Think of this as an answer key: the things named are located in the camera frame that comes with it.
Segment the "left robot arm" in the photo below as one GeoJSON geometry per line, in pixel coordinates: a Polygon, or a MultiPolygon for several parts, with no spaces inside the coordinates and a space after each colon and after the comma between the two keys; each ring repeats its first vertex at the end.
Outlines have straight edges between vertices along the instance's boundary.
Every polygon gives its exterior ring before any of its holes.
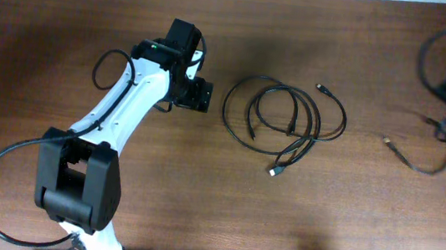
{"type": "Polygon", "coordinates": [[[206,50],[195,25],[174,20],[165,38],[142,40],[125,55],[128,67],[87,116],[69,130],[44,133],[34,201],[68,232],[69,250],[122,250],[112,225],[119,156],[157,103],[208,110],[213,85],[197,76],[206,50]]]}

